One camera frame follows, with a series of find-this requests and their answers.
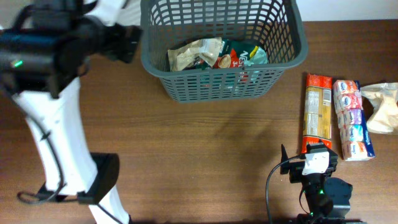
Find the gray plastic basket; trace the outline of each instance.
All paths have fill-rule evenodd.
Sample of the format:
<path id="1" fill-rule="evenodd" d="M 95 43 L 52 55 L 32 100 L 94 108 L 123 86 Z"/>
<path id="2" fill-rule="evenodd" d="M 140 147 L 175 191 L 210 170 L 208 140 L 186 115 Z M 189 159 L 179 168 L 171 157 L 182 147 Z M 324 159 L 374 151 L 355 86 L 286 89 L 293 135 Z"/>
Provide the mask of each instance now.
<path id="1" fill-rule="evenodd" d="M 144 68 L 181 103 L 262 96 L 308 53 L 295 0 L 145 0 L 141 12 Z M 168 49 L 209 37 L 261 46 L 269 63 L 170 72 Z"/>

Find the plastic bag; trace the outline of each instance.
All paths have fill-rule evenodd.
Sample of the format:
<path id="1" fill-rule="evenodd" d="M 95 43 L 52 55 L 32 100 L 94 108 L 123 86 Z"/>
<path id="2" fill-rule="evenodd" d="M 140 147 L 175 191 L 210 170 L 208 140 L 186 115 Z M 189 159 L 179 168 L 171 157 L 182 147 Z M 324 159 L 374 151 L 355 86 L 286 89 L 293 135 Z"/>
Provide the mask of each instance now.
<path id="1" fill-rule="evenodd" d="M 168 50 L 171 71 L 177 72 L 190 68 L 199 60 L 204 60 L 213 66 L 218 59 L 221 43 L 221 37 L 217 37 L 197 40 L 177 50 Z"/>
<path id="2" fill-rule="evenodd" d="M 398 134 L 398 83 L 382 83 L 361 88 L 362 96 L 374 107 L 366 125 L 372 133 Z"/>

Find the wire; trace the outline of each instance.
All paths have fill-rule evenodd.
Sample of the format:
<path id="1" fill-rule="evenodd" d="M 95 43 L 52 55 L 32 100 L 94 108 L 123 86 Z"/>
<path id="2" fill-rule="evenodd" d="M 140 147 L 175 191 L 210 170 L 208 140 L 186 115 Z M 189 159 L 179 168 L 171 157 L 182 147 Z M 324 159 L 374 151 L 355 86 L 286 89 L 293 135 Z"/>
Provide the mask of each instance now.
<path id="1" fill-rule="evenodd" d="M 25 20 L 32 15 L 32 5 L 25 6 L 23 10 L 18 14 L 17 19 L 12 25 L 13 30 L 21 30 L 25 23 Z"/>
<path id="2" fill-rule="evenodd" d="M 300 196 L 298 196 L 298 201 L 300 202 L 300 206 L 301 206 L 301 208 L 303 209 L 303 211 L 304 211 L 305 213 L 309 214 L 309 213 L 303 208 L 303 204 L 301 203 L 301 196 L 303 195 L 303 193 L 304 193 L 304 188 L 301 188 Z"/>
<path id="3" fill-rule="evenodd" d="M 292 160 L 294 160 L 294 159 L 299 159 L 299 158 L 300 158 L 300 156 L 294 156 L 294 157 L 291 157 L 290 159 L 287 159 L 286 161 L 283 161 L 283 162 L 279 163 L 278 165 L 276 165 L 276 166 L 271 170 L 271 172 L 270 172 L 269 175 L 268 175 L 267 184 L 266 184 L 266 204 L 267 204 L 267 215 L 268 215 L 268 222 L 269 222 L 269 224 L 272 224 L 272 216 L 271 216 L 271 211 L 270 211 L 270 209 L 269 209 L 269 201 L 268 201 L 268 186 L 269 186 L 269 180 L 271 179 L 271 176 L 272 176 L 272 174 L 275 172 L 275 170 L 277 170 L 280 166 L 282 166 L 282 165 L 284 165 L 284 164 L 286 164 L 286 163 L 288 163 L 288 162 L 290 162 L 290 161 L 292 161 Z"/>
<path id="4" fill-rule="evenodd" d="M 98 208 L 101 209 L 105 214 L 107 214 L 109 217 L 111 217 L 115 222 L 118 224 L 123 224 L 120 220 L 118 220 L 116 217 L 114 217 L 112 214 L 110 214 L 105 208 L 103 208 L 100 204 L 97 204 Z"/>
<path id="5" fill-rule="evenodd" d="M 33 121 L 33 123 L 37 126 L 37 128 L 40 130 L 40 132 L 42 133 L 42 139 L 46 140 L 47 144 L 49 145 L 50 148 L 50 152 L 54 158 L 55 164 L 57 166 L 58 172 L 60 174 L 60 182 L 58 183 L 58 188 L 56 189 L 56 191 L 48 196 L 45 199 L 40 199 L 36 194 L 33 193 L 29 193 L 29 192 L 25 192 L 25 191 L 21 191 L 18 192 L 17 194 L 17 198 L 18 200 L 20 200 L 23 203 L 26 203 L 28 205 L 40 205 L 43 204 L 45 202 L 49 202 L 51 200 L 53 200 L 60 192 L 61 190 L 64 188 L 64 186 L 66 186 L 66 184 L 64 184 L 65 178 L 63 176 L 63 170 L 59 161 L 59 158 L 57 156 L 57 153 L 55 152 L 54 146 L 52 144 L 52 141 L 50 139 L 50 135 L 51 133 L 45 132 L 45 129 L 43 128 L 43 126 L 39 123 L 39 121 L 37 121 L 33 116 L 31 116 L 24 108 L 22 108 L 20 105 L 18 105 L 13 99 L 12 99 L 12 95 L 6 90 L 5 87 L 3 87 L 2 85 L 0 85 L 0 90 L 2 90 L 4 92 L 4 94 L 6 95 L 7 98 L 9 98 L 11 100 L 11 102 L 13 102 L 13 104 L 25 115 L 25 117 L 27 119 L 30 119 L 31 121 Z M 27 200 L 25 198 L 23 198 L 23 196 L 28 196 L 31 198 L 36 198 L 38 200 Z"/>
<path id="6" fill-rule="evenodd" d="M 83 76 L 87 75 L 87 73 L 90 71 L 90 68 L 91 68 L 89 57 L 85 57 L 83 62 L 84 62 L 85 70 L 82 74 L 78 74 L 79 77 L 83 77 Z"/>

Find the wooden tabletop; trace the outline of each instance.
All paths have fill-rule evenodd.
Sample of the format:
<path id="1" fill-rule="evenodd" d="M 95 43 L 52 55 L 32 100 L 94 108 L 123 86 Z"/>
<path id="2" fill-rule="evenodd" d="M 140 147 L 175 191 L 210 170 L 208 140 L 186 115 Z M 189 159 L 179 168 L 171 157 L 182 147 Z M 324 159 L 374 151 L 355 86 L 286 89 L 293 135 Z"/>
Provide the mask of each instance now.
<path id="1" fill-rule="evenodd" d="M 89 148 L 121 158 L 118 190 L 135 221 L 239 222 L 267 220 L 265 184 L 280 161 L 300 147 L 305 72 L 398 82 L 398 21 L 306 22 L 306 61 L 287 70 L 255 100 L 179 104 L 142 67 L 93 57 L 81 79 L 81 117 Z M 367 116 L 373 112 L 365 102 Z M 84 205 L 27 206 L 20 190 L 36 191 L 44 171 L 23 116 L 0 97 L 0 223 L 94 223 Z M 341 156 L 333 113 L 333 150 Z M 398 137 L 371 134 L 376 158 L 339 160 L 334 177 L 353 185 L 348 218 L 397 223 Z M 294 218 L 300 184 L 274 174 L 274 218 Z"/>

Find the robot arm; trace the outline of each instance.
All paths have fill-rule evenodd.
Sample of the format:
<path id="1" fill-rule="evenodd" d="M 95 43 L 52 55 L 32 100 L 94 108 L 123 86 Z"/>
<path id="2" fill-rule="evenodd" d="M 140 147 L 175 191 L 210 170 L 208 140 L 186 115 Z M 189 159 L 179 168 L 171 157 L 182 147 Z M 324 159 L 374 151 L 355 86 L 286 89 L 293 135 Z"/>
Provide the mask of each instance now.
<path id="1" fill-rule="evenodd" d="M 290 162 L 293 159 L 304 159 L 300 162 Z M 282 159 L 270 173 L 267 180 L 266 200 L 269 222 L 272 217 L 268 207 L 268 185 L 272 173 L 280 167 L 280 174 L 289 174 L 290 183 L 301 183 L 301 196 L 305 195 L 310 209 L 306 214 L 297 216 L 297 224 L 357 224 L 345 220 L 345 215 L 350 210 L 349 199 L 353 186 L 345 181 L 331 177 L 336 171 L 338 155 L 327 148 L 322 142 L 307 145 L 307 153 L 287 157 L 285 147 L 282 145 Z"/>
<path id="2" fill-rule="evenodd" d="M 127 1 L 87 3 L 35 0 L 0 35 L 1 88 L 26 115 L 46 176 L 37 194 L 20 192 L 18 197 L 38 204 L 76 195 L 76 201 L 89 205 L 97 223 L 129 223 L 116 189 L 118 156 L 87 148 L 78 68 L 88 68 L 88 56 L 94 53 L 130 62 L 141 31 L 117 23 Z M 32 28 L 23 29 L 28 17 Z"/>

